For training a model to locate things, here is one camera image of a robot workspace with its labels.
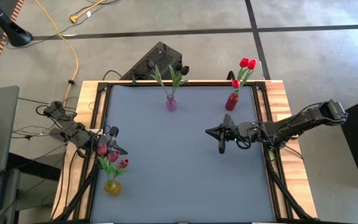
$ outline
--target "black cable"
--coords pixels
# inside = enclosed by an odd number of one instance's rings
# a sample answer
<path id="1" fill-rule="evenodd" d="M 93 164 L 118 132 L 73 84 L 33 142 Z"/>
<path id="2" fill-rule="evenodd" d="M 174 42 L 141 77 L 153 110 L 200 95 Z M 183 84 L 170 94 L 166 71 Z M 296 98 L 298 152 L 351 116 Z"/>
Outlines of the black cable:
<path id="1" fill-rule="evenodd" d="M 21 134 L 22 137 L 12 136 L 12 139 L 27 139 L 30 140 L 32 137 L 46 137 L 46 136 L 55 136 L 59 135 L 60 133 L 52 133 L 52 134 L 43 134 L 43 135 L 30 135 L 30 134 Z"/>
<path id="2" fill-rule="evenodd" d="M 60 130 L 63 131 L 63 128 L 60 127 L 60 125 L 59 125 L 58 123 L 56 123 L 56 121 L 55 121 L 54 119 L 52 119 L 51 117 L 48 117 L 48 118 L 51 119 L 51 120 L 53 121 L 53 123 L 55 123 L 55 125 L 56 125 Z"/>
<path id="3" fill-rule="evenodd" d="M 66 148 L 65 148 L 65 152 L 63 153 L 64 156 L 66 157 L 66 153 L 67 153 L 67 144 L 66 145 Z M 52 212 L 52 216 L 51 216 L 51 219 L 53 219 L 53 216 L 55 216 L 55 213 L 57 211 L 57 207 L 59 207 L 59 202 L 60 202 L 60 199 L 62 197 L 62 192 L 63 192 L 63 181 L 65 180 L 65 160 L 63 160 L 62 162 L 62 174 L 60 175 L 62 177 L 62 181 L 60 182 L 60 193 L 59 193 L 59 198 L 57 200 L 57 203 L 56 203 L 56 207 L 55 207 L 55 210 Z"/>
<path id="4" fill-rule="evenodd" d="M 68 97 L 68 98 L 66 98 L 65 100 L 63 100 L 63 101 L 62 101 L 62 104 L 65 103 L 67 100 L 72 99 L 72 98 L 80 99 L 78 96 L 71 96 L 71 97 Z"/>
<path id="5" fill-rule="evenodd" d="M 102 80 L 104 80 L 104 79 L 106 78 L 106 76 L 107 76 L 107 74 L 108 74 L 109 72 L 114 72 L 115 74 L 117 74 L 118 76 L 120 76 L 120 77 L 122 78 L 122 75 L 121 75 L 120 73 L 118 73 L 117 71 L 115 71 L 115 70 L 108 70 L 108 71 L 106 72 L 106 74 L 104 74 Z"/>
<path id="6" fill-rule="evenodd" d="M 23 131 L 23 129 L 25 129 L 25 128 L 43 128 L 44 130 L 41 131 L 40 133 L 31 133 L 31 132 L 28 132 L 28 131 Z M 44 131 L 52 131 L 52 130 L 50 128 L 46 128 L 46 127 L 42 127 L 42 126 L 28 125 L 28 126 L 24 126 L 22 128 L 19 128 L 17 130 L 13 130 L 13 133 L 18 134 L 19 131 L 22 132 L 22 133 L 26 133 L 26 134 L 41 134 Z"/>
<path id="7" fill-rule="evenodd" d="M 30 163 L 35 162 L 35 161 L 37 161 L 37 160 L 39 160 L 39 159 L 41 159 L 41 158 L 43 158 L 43 157 L 45 157 L 45 156 L 51 154 L 52 152 L 56 151 L 57 149 L 60 149 L 61 147 L 65 146 L 65 145 L 66 145 L 66 144 L 63 144 L 63 145 L 61 145 L 61 146 L 58 146 L 58 147 L 56 147 L 55 149 L 52 149 L 50 152 L 48 152 L 48 153 L 46 153 L 46 154 L 44 154 L 44 155 L 42 155 L 42 156 L 40 156 L 40 157 L 37 157 L 37 158 L 31 160 L 30 162 L 27 162 L 27 163 L 25 163 L 25 164 L 21 164 L 21 165 L 19 165 L 19 166 L 17 166 L 17 167 L 13 167 L 13 168 L 10 168 L 10 169 L 17 169 L 17 168 L 20 168 L 20 167 L 27 166 L 27 165 L 29 165 Z"/>
<path id="8" fill-rule="evenodd" d="M 45 196 L 44 198 L 42 198 L 42 199 L 41 199 L 41 205 L 44 206 L 44 207 L 51 208 L 51 207 L 49 207 L 48 205 L 44 204 L 44 200 L 47 199 L 49 196 L 55 194 L 55 193 L 56 193 L 56 191 L 54 191 L 54 192 L 48 194 L 47 196 Z"/>
<path id="9" fill-rule="evenodd" d="M 298 151 L 296 151 L 295 149 L 287 146 L 286 144 L 284 145 L 284 147 L 286 147 L 287 149 L 289 149 L 289 150 L 293 151 L 294 153 L 296 153 L 303 160 L 302 154 L 300 154 Z"/>
<path id="10" fill-rule="evenodd" d="M 23 97 L 18 97 L 19 100 L 25 100 L 25 101 L 29 101 L 29 102 L 33 102 L 33 103 L 40 103 L 40 104 L 43 104 L 43 105 L 49 105 L 50 103 L 46 103 L 46 102 L 42 102 L 42 101 L 38 101 L 38 100 L 31 100 L 31 99 L 27 99 L 27 98 L 23 98 Z M 72 109 L 72 110 L 75 110 L 76 108 L 72 108 L 72 107 L 68 107 L 68 106 L 63 106 L 64 108 L 68 108 L 68 109 Z"/>
<path id="11" fill-rule="evenodd" d="M 86 1 L 88 1 L 88 2 L 90 2 L 90 3 L 94 3 L 94 4 L 96 4 L 97 2 L 94 2 L 94 1 L 90 1 L 90 0 L 86 0 Z M 115 1 L 111 1 L 111 2 L 106 2 L 106 3 L 99 3 L 99 4 L 101 4 L 101 5 L 106 5 L 106 4 L 115 4 L 115 3 L 119 3 L 121 0 L 115 0 Z"/>
<path id="12" fill-rule="evenodd" d="M 64 158 L 64 154 L 63 154 L 63 157 L 62 157 L 61 159 L 59 159 L 59 160 L 55 163 L 55 165 L 53 165 L 53 167 L 56 167 L 56 165 L 57 165 L 63 158 Z M 25 194 L 25 193 L 30 192 L 32 189 L 38 187 L 39 185 L 41 185 L 41 184 L 44 183 L 45 181 L 46 181 L 46 179 L 42 180 L 42 181 L 39 182 L 38 184 L 35 184 L 35 185 L 32 186 L 31 188 L 27 189 L 27 190 L 26 190 L 25 192 L 23 192 L 22 194 Z M 5 210 L 2 212 L 1 215 L 3 215 L 6 211 L 8 211 L 8 209 L 9 209 L 10 207 L 12 207 L 12 205 L 13 205 L 16 201 L 17 201 L 17 198 L 15 198 L 15 199 L 13 200 L 13 202 L 12 202 L 7 208 L 5 208 Z"/>
<path id="13" fill-rule="evenodd" d="M 74 153 L 73 157 L 71 158 L 70 168 L 68 170 L 68 184 L 67 184 L 67 193 L 66 193 L 66 201 L 65 201 L 65 208 L 67 207 L 67 200 L 68 200 L 68 191 L 70 189 L 70 177 L 71 177 L 71 167 L 73 166 L 73 161 L 77 153 Z"/>
<path id="14" fill-rule="evenodd" d="M 41 107 L 47 108 L 48 106 L 47 105 L 39 105 L 38 107 L 36 107 L 35 112 L 40 116 L 46 116 L 46 115 L 44 115 L 44 113 L 39 113 L 38 112 L 38 109 L 41 108 Z"/>

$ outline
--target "table leg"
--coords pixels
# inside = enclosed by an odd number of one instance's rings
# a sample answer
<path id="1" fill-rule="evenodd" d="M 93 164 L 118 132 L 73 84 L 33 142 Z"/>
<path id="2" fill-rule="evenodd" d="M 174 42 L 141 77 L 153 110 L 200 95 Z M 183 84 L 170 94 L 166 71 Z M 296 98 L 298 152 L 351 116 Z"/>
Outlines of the table leg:
<path id="1" fill-rule="evenodd" d="M 6 169 L 16 168 L 25 174 L 34 175 L 48 180 L 59 181 L 60 169 L 31 159 L 9 153 Z"/>

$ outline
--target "vase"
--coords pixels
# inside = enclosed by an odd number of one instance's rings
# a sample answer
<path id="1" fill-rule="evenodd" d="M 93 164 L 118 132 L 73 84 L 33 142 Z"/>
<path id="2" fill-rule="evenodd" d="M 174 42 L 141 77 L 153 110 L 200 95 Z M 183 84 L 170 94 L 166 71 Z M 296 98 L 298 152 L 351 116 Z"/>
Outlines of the vase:
<path id="1" fill-rule="evenodd" d="M 175 98 L 172 94 L 167 96 L 167 102 L 165 102 L 165 106 L 170 111 L 174 111 L 177 108 L 177 102 L 175 101 Z"/>
<path id="2" fill-rule="evenodd" d="M 239 96 L 235 95 L 234 93 L 231 93 L 229 98 L 227 99 L 227 102 L 226 102 L 226 106 L 225 106 L 226 109 L 228 111 L 234 110 L 238 101 L 239 101 Z"/>
<path id="3" fill-rule="evenodd" d="M 115 180 L 110 180 L 107 181 L 104 184 L 104 190 L 112 196 L 117 196 L 119 194 L 121 194 L 122 188 L 121 188 L 121 184 Z"/>

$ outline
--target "green leaf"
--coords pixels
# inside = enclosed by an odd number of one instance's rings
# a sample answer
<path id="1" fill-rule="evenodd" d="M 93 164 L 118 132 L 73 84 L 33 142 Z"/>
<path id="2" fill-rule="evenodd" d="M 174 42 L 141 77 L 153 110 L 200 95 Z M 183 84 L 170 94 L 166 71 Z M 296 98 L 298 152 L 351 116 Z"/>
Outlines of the green leaf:
<path id="1" fill-rule="evenodd" d="M 125 173 L 125 169 L 121 169 L 121 170 L 118 170 L 118 172 L 117 172 L 117 174 L 114 176 L 114 177 L 119 177 L 119 176 L 121 176 L 123 173 Z"/>
<path id="2" fill-rule="evenodd" d="M 238 80 L 241 80 L 241 79 L 240 79 L 240 78 L 241 78 L 241 77 L 240 77 L 240 74 L 241 74 L 241 72 L 242 72 L 242 69 L 243 69 L 243 68 L 240 68 L 239 73 L 237 74 L 237 79 L 238 79 Z"/>
<path id="3" fill-rule="evenodd" d="M 253 74 L 255 70 L 252 70 L 251 72 L 249 72 L 246 77 L 243 79 L 243 81 L 241 82 L 241 86 L 240 88 L 247 82 L 247 80 L 249 79 L 249 77 Z"/>
<path id="4" fill-rule="evenodd" d="M 108 166 L 108 164 L 106 163 L 106 161 L 105 161 L 102 157 L 100 157 L 100 156 L 98 156 L 98 160 L 99 160 L 100 164 L 102 165 L 102 168 L 103 168 L 105 171 L 107 171 L 107 169 L 109 168 L 109 166 Z"/>
<path id="5" fill-rule="evenodd" d="M 188 81 L 188 80 L 182 80 L 182 81 L 180 81 L 178 86 L 181 86 L 181 85 L 185 84 L 187 81 Z"/>
<path id="6" fill-rule="evenodd" d="M 155 75 L 150 75 L 154 80 L 158 81 L 158 78 Z"/>
<path id="7" fill-rule="evenodd" d="M 174 87 L 178 87 L 178 82 L 180 82 L 180 80 L 181 80 L 181 74 L 179 74 L 179 75 L 175 78 L 175 80 L 173 81 L 172 85 L 173 85 Z"/>
<path id="8" fill-rule="evenodd" d="M 158 69 L 158 66 L 155 66 L 155 75 L 158 77 L 158 80 L 161 81 L 161 74 L 160 74 L 160 70 Z"/>
<path id="9" fill-rule="evenodd" d="M 175 71 L 173 70 L 171 65 L 169 65 L 169 71 L 171 72 L 171 79 L 172 79 L 172 81 L 174 81 L 176 78 L 176 75 L 175 75 Z"/>
<path id="10" fill-rule="evenodd" d="M 238 80 L 240 80 L 241 81 L 241 78 L 242 78 L 242 76 L 245 74 L 245 72 L 248 70 L 248 68 L 245 68 L 245 69 L 242 69 L 242 70 L 240 70 L 239 71 L 239 76 L 238 76 Z"/>
<path id="11" fill-rule="evenodd" d="M 112 172 L 116 173 L 116 167 L 111 164 L 110 167 L 107 169 L 107 173 L 110 175 Z"/>

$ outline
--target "red tulip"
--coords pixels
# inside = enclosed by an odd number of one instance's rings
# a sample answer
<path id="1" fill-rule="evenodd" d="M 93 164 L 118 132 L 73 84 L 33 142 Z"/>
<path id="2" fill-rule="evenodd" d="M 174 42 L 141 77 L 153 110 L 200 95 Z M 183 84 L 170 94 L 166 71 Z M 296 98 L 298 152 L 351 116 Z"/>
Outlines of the red tulip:
<path id="1" fill-rule="evenodd" d="M 231 82 L 231 86 L 233 86 L 233 88 L 240 88 L 241 86 L 240 80 L 233 80 L 233 82 Z"/>
<path id="2" fill-rule="evenodd" d="M 99 145 L 98 154 L 100 156 L 104 156 L 104 155 L 106 155 L 106 153 L 107 153 L 107 145 L 106 144 Z"/>
<path id="3" fill-rule="evenodd" d="M 248 65 L 248 58 L 241 59 L 240 67 L 245 68 Z"/>
<path id="4" fill-rule="evenodd" d="M 110 162 L 115 162 L 118 159 L 118 157 L 119 157 L 119 151 L 111 152 L 107 156 Z"/>
<path id="5" fill-rule="evenodd" d="M 121 161 L 119 161 L 117 168 L 118 169 L 124 169 L 125 167 L 128 166 L 129 160 L 128 159 L 123 159 Z"/>
<path id="6" fill-rule="evenodd" d="M 253 70 L 255 68 L 255 66 L 256 66 L 256 61 L 255 60 L 249 61 L 249 63 L 248 63 L 248 69 L 249 70 Z"/>

